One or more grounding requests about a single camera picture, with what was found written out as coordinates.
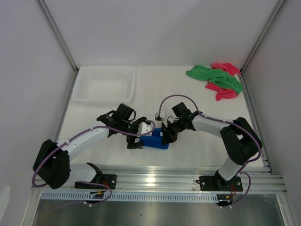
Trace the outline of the blue towel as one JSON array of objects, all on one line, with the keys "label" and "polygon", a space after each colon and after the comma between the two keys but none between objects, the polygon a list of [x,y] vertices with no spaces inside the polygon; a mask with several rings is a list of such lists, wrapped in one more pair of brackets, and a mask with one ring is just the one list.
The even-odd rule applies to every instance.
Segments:
[{"label": "blue towel", "polygon": [[157,149],[168,149],[169,144],[162,144],[162,130],[160,128],[156,128],[151,136],[141,136],[140,141],[143,142],[143,147],[151,147]]}]

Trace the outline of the green towel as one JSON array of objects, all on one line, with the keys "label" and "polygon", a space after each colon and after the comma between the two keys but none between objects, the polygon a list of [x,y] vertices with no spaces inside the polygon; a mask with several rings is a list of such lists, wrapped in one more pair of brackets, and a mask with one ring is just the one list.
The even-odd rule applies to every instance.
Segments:
[{"label": "green towel", "polygon": [[240,82],[222,69],[212,69],[202,65],[196,65],[186,71],[186,75],[198,81],[208,81],[223,89],[232,89],[236,94],[243,90]]}]

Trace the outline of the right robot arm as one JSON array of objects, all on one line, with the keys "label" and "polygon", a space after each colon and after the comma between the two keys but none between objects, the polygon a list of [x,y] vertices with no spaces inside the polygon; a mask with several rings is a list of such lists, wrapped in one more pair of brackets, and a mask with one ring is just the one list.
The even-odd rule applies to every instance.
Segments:
[{"label": "right robot arm", "polygon": [[232,121],[214,118],[200,111],[191,112],[183,102],[172,110],[176,119],[161,124],[162,144],[177,141],[178,134],[184,130],[206,132],[222,139],[228,158],[214,174],[218,189],[231,186],[232,179],[253,160],[252,157],[261,156],[262,142],[245,118]]}]

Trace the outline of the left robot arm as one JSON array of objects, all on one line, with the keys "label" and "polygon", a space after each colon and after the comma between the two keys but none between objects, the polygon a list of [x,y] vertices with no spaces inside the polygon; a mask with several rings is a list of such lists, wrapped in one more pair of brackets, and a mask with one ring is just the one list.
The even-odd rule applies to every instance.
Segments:
[{"label": "left robot arm", "polygon": [[127,137],[128,148],[140,148],[141,142],[130,142],[151,134],[153,129],[153,123],[146,117],[137,119],[133,108],[120,104],[116,110],[100,115],[89,128],[71,138],[58,142],[44,141],[33,165],[32,186],[58,189],[73,182],[79,189],[107,187],[103,172],[96,165],[88,162],[84,166],[76,166],[71,165],[71,161],[93,144],[116,134]]}]

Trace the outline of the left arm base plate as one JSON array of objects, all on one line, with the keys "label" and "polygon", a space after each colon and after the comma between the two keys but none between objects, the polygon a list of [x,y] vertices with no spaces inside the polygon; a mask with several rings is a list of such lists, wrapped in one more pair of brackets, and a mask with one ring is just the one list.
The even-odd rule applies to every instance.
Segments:
[{"label": "left arm base plate", "polygon": [[[97,183],[108,186],[110,189],[115,190],[117,183],[116,174],[102,174],[102,176],[96,176],[91,183]],[[75,182],[76,189],[106,189],[103,186],[90,185],[87,182]]]}]

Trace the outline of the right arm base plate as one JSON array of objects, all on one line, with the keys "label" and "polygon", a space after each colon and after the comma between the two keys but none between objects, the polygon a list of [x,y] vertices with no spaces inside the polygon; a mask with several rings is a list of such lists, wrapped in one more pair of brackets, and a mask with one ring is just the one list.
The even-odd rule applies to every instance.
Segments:
[{"label": "right arm base plate", "polygon": [[216,178],[215,176],[200,176],[196,180],[196,183],[200,186],[201,191],[209,192],[230,192],[237,191],[242,192],[242,182],[240,177],[234,177],[229,181]]}]

